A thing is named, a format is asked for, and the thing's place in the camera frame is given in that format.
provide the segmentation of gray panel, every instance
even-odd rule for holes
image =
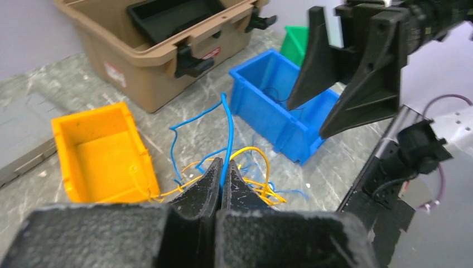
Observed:
[[[63,115],[38,93],[0,108],[0,187],[56,151],[51,119]]]

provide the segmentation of storage box latch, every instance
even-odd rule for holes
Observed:
[[[189,45],[181,45],[177,48],[177,67],[175,77],[179,78],[183,75],[191,77],[199,77],[203,72],[214,66],[213,58],[198,59],[192,56],[191,47]]]
[[[266,30],[269,26],[276,23],[278,20],[278,16],[274,15],[269,18],[261,18],[259,16],[260,9],[258,7],[254,7],[252,11],[252,16],[250,19],[250,23],[248,27],[245,29],[245,32],[251,32],[253,29],[260,29]]]

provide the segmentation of wire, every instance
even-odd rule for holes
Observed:
[[[467,97],[463,95],[458,95],[458,94],[445,94],[445,95],[440,95],[437,98],[431,100],[429,103],[427,103],[426,107],[424,108],[424,111],[422,112],[422,118],[426,117],[427,111],[429,108],[436,102],[440,101],[441,99],[446,99],[446,98],[457,98],[457,99],[462,99],[466,103],[468,103],[469,106],[473,106],[473,102],[468,99]]]
[[[246,152],[246,151],[249,151],[249,150],[253,150],[253,151],[258,152],[264,158],[264,162],[266,162],[266,182],[265,182],[265,186],[263,187],[263,192],[262,192],[262,195],[264,196],[266,191],[269,189],[269,160],[266,157],[266,155],[263,153],[263,151],[260,150],[257,147],[245,147],[245,148],[240,149],[240,150],[236,151],[235,153],[233,153],[230,157],[230,160],[233,160],[233,158],[237,157],[242,152]]]
[[[223,162],[223,169],[222,169],[222,173],[220,177],[220,186],[222,186],[225,183],[226,170],[228,169],[228,163],[231,160],[230,154],[231,154],[231,148],[233,146],[233,118],[231,117],[230,108],[228,107],[228,104],[226,103],[226,94],[222,93],[220,97],[221,97],[221,103],[223,105],[223,108],[225,109],[226,117],[228,119],[228,144],[226,147],[225,161]]]
[[[442,200],[443,195],[445,193],[445,185],[447,182],[445,179],[445,173],[443,172],[443,167],[440,163],[438,163],[438,173],[440,174],[440,191],[438,192],[436,200],[426,202],[420,205],[418,209],[430,211],[432,208],[436,208],[438,205],[440,205],[440,201]]]
[[[181,176],[181,174],[179,173],[179,171],[178,171],[178,169],[177,169],[176,160],[174,159],[174,146],[176,145],[176,141],[177,141],[177,137],[178,137],[178,133],[177,133],[177,130],[176,130],[176,129],[178,129],[179,127],[182,127],[183,125],[186,125],[186,124],[188,124],[188,123],[190,123],[190,122],[193,122],[193,121],[195,121],[195,120],[201,118],[202,116],[204,116],[204,115],[210,113],[211,111],[215,110],[215,109],[216,109],[218,106],[220,106],[221,104],[222,104],[222,101],[219,101],[216,105],[210,107],[210,109],[208,109],[208,110],[203,111],[203,112],[200,113],[198,116],[193,117],[193,118],[191,118],[191,119],[189,119],[189,120],[186,120],[186,121],[184,121],[184,122],[182,122],[182,123],[179,123],[179,124],[177,124],[177,125],[172,126],[172,127],[169,128],[170,130],[174,131],[174,134],[175,134],[174,140],[172,141],[172,145],[171,145],[171,151],[170,151],[172,166],[174,167],[174,171],[176,172],[176,175],[177,175],[177,177],[179,178],[180,181],[182,181],[182,176]]]
[[[462,99],[464,100],[469,106],[473,106],[473,102],[467,98],[466,96],[459,95],[459,94],[445,94],[445,95],[440,95],[430,102],[427,103],[426,107],[424,108],[424,111],[422,111],[422,118],[426,118],[427,111],[429,108],[436,102],[440,101],[441,99],[446,99],[446,98],[457,98],[457,99]],[[418,207],[418,209],[424,209],[427,212],[430,212],[431,209],[436,208],[439,204],[440,201],[443,199],[443,195],[445,193],[445,187],[446,187],[446,178],[445,178],[445,173],[443,172],[443,167],[440,163],[438,163],[438,173],[440,175],[440,190],[438,192],[436,200],[432,200],[429,202],[426,202]]]
[[[266,91],[267,89],[273,89],[273,90],[276,92],[276,97],[273,97],[272,95],[265,93],[265,91]],[[268,98],[270,98],[272,101],[276,102],[277,104],[279,104],[280,106],[282,106],[285,110],[287,110],[288,112],[290,112],[290,111],[287,109],[287,105],[284,105],[284,103],[289,100],[290,96],[287,97],[287,99],[280,100],[280,98],[279,98],[279,91],[278,91],[276,88],[265,88],[265,89],[262,90],[262,92],[263,92]],[[297,109],[294,109],[293,111],[302,111],[302,112],[301,112],[301,116],[300,116],[300,118],[302,118],[302,114],[304,113],[304,108],[297,108]]]
[[[373,196],[376,197],[382,190],[384,190],[385,188],[387,188],[391,185],[405,183],[406,181],[409,181],[411,179],[412,179],[412,177],[410,176],[408,178],[390,180],[387,183],[384,183],[384,184],[380,185],[379,187],[377,187],[376,190],[374,190],[374,192],[373,192]]]
[[[247,178],[243,178],[243,180],[244,180],[246,183],[248,183],[248,184],[254,184],[254,185],[257,185],[257,186],[262,187],[262,188],[266,187],[265,184],[258,183],[258,182],[256,182],[256,181],[252,181],[252,180],[249,180],[249,179],[247,179]],[[254,190],[255,192],[257,192],[257,193],[260,193],[259,197],[267,198],[267,199],[268,199],[268,202],[267,202],[265,199],[263,199],[263,200],[264,200],[268,205],[274,205],[274,204],[275,204],[274,202],[272,202],[271,200],[269,200],[268,197],[275,197],[276,199],[279,200],[280,203],[286,203],[286,202],[287,202],[284,198],[282,198],[280,195],[278,195],[277,193],[275,193],[275,192],[274,192],[273,190],[271,190],[271,189],[269,189],[268,192],[265,193],[264,195],[263,195],[263,189],[253,189],[253,190]]]
[[[202,158],[202,160],[195,166],[195,168],[198,169],[200,172],[204,173],[204,170],[200,167],[200,166],[202,165],[202,163],[204,163],[204,161],[206,161],[207,158],[209,158],[209,157],[211,157],[211,156],[214,156],[214,155],[216,155],[216,154],[218,154],[218,153],[220,153],[220,152],[223,152],[223,151],[225,151],[225,150],[227,150],[227,148],[222,148],[222,149],[220,149],[220,150],[217,150],[217,151],[215,151],[215,152],[213,152],[213,153],[210,153],[210,154],[204,156],[204,158]]]
[[[170,195],[170,194],[173,194],[173,193],[175,193],[175,192],[177,192],[177,191],[179,191],[179,192],[184,192],[184,190],[185,190],[185,188],[186,188],[187,186],[191,185],[192,183],[198,181],[200,178],[203,177],[203,175],[200,175],[200,176],[196,177],[195,179],[190,180],[189,182],[187,182],[187,183],[185,183],[185,184],[183,184],[183,185],[177,186],[176,189],[171,190],[171,191],[169,191],[169,192],[167,192],[167,193],[162,193],[162,194],[157,194],[157,195],[151,195],[151,192],[149,192],[149,184],[148,184],[148,194],[145,193],[145,192],[141,189],[141,187],[138,185],[138,183],[137,183],[137,181],[136,181],[136,176],[135,176],[136,172],[137,172],[137,167],[136,167],[135,165],[130,166],[130,168],[129,168],[129,173],[130,173],[130,175],[131,175],[131,177],[132,177],[133,184],[134,184],[135,188],[138,190],[139,193],[141,193],[143,196],[145,196],[145,197],[148,199],[148,201],[154,200],[154,201],[158,201],[158,202],[163,202],[163,201],[164,201],[164,198],[163,198],[163,197],[166,197],[166,196],[168,196],[168,195]]]
[[[215,159],[213,158],[210,158],[210,159],[205,159],[205,161],[214,161]],[[182,169],[182,172],[186,171],[188,168],[190,168],[191,166],[195,165],[195,164],[198,164],[200,163],[201,161],[195,161],[195,162],[192,162],[190,164],[188,164],[185,168]]]

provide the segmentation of yellow plastic bin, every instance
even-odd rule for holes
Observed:
[[[159,195],[151,157],[127,105],[51,121],[64,188],[72,202],[134,203]]]

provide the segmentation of blue plastic bin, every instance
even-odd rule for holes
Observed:
[[[299,70],[274,49],[233,68],[230,110],[274,145],[275,152],[303,165],[325,141],[318,131],[339,95],[327,89],[289,112],[286,100]]]

